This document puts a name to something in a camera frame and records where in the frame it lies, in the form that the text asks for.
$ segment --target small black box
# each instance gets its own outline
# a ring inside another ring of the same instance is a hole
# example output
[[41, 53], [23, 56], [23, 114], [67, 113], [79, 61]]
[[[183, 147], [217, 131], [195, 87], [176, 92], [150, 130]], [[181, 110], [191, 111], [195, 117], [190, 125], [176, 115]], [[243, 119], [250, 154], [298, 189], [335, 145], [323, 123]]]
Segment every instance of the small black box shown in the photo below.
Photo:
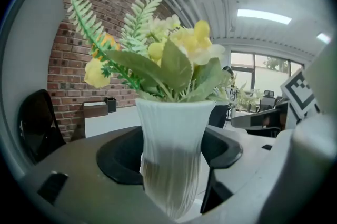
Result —
[[117, 102], [116, 102], [116, 99], [114, 97], [105, 98], [104, 101], [107, 104], [107, 111], [108, 111], [108, 113], [116, 112]]

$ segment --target fluorescent light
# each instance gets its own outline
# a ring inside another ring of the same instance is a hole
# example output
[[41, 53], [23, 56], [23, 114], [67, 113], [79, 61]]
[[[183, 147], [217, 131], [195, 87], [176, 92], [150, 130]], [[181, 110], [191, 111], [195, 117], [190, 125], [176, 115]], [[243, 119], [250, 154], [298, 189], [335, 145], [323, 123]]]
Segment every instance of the fluorescent light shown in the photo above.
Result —
[[262, 19], [280, 22], [286, 25], [289, 24], [289, 22], [291, 21], [291, 18], [286, 17], [286, 16], [281, 16], [278, 14], [273, 14], [273, 13], [264, 12], [264, 11], [247, 10], [247, 9], [238, 9], [237, 16], [262, 18]]
[[318, 34], [317, 35], [317, 39], [321, 40], [322, 42], [324, 42], [326, 44], [328, 44], [331, 41], [331, 38], [328, 35], [324, 34], [324, 33]]

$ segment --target window frame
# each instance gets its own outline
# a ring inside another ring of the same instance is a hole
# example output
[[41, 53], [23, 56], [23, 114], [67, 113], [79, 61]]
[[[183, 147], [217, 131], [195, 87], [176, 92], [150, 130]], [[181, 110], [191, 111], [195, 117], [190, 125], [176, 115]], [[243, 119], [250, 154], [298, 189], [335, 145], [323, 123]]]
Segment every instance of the window frame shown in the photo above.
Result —
[[[249, 68], [249, 67], [232, 67], [232, 53], [237, 53], [237, 54], [248, 54], [248, 55], [252, 55], [253, 57], [253, 68]], [[265, 57], [273, 57], [276, 59], [282, 59], [282, 60], [286, 60], [288, 63], [288, 77], [291, 77], [291, 62], [299, 64], [302, 66], [303, 70], [304, 70], [304, 64], [299, 63], [299, 62], [295, 62], [293, 60], [290, 59], [286, 59], [286, 58], [282, 58], [282, 57], [277, 57], [277, 56], [273, 56], [273, 55], [267, 55], [267, 54], [261, 54], [261, 53], [255, 53], [255, 52], [243, 52], [243, 51], [235, 51], [235, 50], [231, 50], [231, 69], [235, 72], [245, 72], [245, 73], [251, 73], [252, 74], [252, 79], [251, 79], [251, 90], [255, 89], [255, 79], [256, 79], [256, 55], [258, 56], [265, 56]]]

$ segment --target black chair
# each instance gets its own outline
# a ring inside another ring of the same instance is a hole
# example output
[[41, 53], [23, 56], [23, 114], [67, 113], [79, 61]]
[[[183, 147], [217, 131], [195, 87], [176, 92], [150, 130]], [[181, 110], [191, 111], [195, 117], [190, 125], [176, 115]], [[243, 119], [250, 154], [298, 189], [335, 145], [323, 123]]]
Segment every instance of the black chair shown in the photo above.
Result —
[[260, 100], [260, 107], [257, 112], [266, 111], [272, 109], [275, 104], [275, 93], [271, 90], [265, 90], [263, 93], [263, 98]]
[[51, 98], [44, 89], [23, 101], [18, 126], [21, 142], [34, 164], [66, 144], [57, 125]]

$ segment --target white vase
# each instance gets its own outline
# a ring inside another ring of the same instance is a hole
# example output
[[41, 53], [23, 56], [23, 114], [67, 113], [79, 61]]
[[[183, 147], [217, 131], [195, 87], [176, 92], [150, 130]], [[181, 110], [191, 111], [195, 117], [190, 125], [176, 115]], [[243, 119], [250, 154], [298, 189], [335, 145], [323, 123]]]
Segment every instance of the white vase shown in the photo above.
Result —
[[136, 99], [136, 105], [144, 136], [141, 173], [145, 192], [169, 217], [178, 219], [196, 196], [201, 140], [215, 102]]

